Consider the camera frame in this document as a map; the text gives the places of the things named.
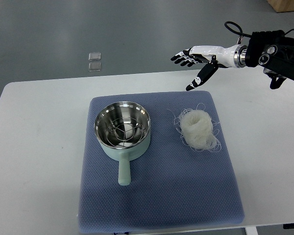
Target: blue cushion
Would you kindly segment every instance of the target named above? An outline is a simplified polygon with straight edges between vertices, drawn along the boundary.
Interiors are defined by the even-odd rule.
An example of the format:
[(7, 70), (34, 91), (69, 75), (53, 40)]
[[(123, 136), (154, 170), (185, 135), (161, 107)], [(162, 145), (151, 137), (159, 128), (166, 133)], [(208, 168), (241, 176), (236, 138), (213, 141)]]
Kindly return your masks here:
[[(142, 105), (151, 119), (150, 146), (130, 162), (128, 186), (118, 184), (119, 162), (105, 155), (94, 133), (97, 114), (117, 101)], [(242, 222), (244, 211), (221, 125), (214, 127), (222, 146), (215, 153), (194, 152), (173, 126), (172, 112), (178, 116), (199, 103), (219, 122), (212, 97), (205, 91), (125, 94), (91, 101), (78, 212), (81, 233)]]

